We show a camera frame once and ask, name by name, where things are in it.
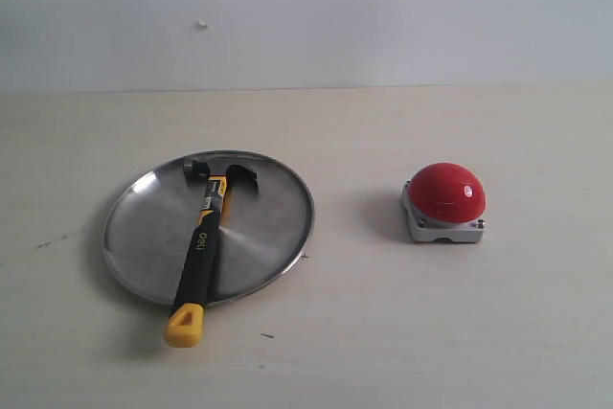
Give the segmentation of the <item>black yellow claw hammer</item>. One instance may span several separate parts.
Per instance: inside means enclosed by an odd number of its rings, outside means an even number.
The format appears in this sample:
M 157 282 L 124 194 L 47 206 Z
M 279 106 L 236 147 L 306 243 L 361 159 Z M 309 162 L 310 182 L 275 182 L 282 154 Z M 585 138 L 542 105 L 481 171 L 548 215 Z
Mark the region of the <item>black yellow claw hammer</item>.
M 202 338 L 228 192 L 239 183 L 249 185 L 253 191 L 259 189 L 257 174 L 239 160 L 230 161 L 220 156 L 204 160 L 192 157 L 184 161 L 183 172 L 189 181 L 202 180 L 205 189 L 164 331 L 166 343 L 174 348 L 193 347 Z

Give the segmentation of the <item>round stainless steel plate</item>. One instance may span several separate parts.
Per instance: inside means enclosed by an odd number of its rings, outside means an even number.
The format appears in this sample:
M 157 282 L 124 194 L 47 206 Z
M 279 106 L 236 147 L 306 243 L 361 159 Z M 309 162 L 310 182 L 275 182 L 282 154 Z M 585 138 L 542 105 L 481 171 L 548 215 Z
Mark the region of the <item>round stainless steel plate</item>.
M 224 203 L 209 306 L 250 295 L 286 273 L 303 255 L 314 203 L 303 179 L 282 162 L 256 152 L 221 150 L 243 162 L 258 187 L 238 184 Z M 172 304 L 206 182 L 189 181 L 178 157 L 147 171 L 117 199 L 104 224 L 102 253 L 128 291 L 154 304 Z

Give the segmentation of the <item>red dome push button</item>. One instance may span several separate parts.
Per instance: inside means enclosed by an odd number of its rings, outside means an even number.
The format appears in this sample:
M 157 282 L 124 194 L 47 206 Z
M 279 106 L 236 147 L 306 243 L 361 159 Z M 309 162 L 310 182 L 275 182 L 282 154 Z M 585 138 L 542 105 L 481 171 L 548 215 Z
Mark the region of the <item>red dome push button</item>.
M 406 181 L 401 193 L 411 238 L 477 243 L 485 232 L 487 198 L 480 180 L 453 163 L 435 163 Z

